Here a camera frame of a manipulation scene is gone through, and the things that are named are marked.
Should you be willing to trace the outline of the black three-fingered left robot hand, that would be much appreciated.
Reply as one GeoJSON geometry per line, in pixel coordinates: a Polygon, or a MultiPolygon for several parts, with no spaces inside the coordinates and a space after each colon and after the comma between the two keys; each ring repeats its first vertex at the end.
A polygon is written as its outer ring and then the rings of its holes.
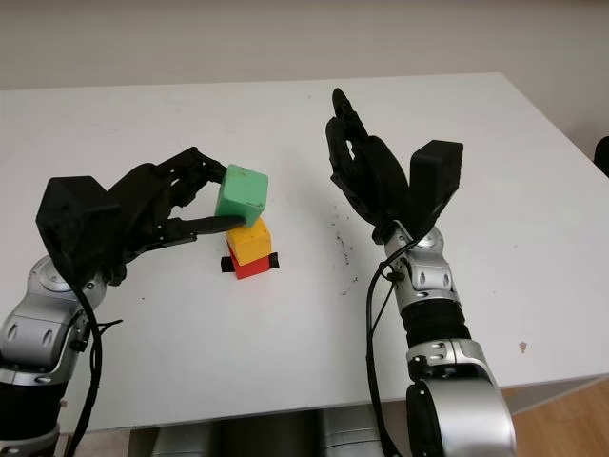
{"type": "Polygon", "coordinates": [[[147,251],[244,226],[245,217],[235,214],[193,220],[170,216],[174,208],[188,206],[206,184],[222,183],[225,175],[224,165],[191,147],[159,165],[144,163],[112,186],[108,194],[121,206],[121,222],[101,266],[108,284],[120,286],[127,264],[147,251]]]}

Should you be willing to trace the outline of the black three-fingered right robot hand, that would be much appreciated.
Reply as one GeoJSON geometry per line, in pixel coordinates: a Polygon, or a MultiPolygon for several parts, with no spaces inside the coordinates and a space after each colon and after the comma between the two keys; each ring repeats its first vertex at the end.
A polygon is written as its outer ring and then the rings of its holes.
{"type": "Polygon", "coordinates": [[[372,239],[388,241],[394,224],[409,210],[409,186],[395,155],[378,136],[369,134],[345,93],[332,92],[334,116],[325,135],[331,181],[353,209],[373,226],[372,239]]]}

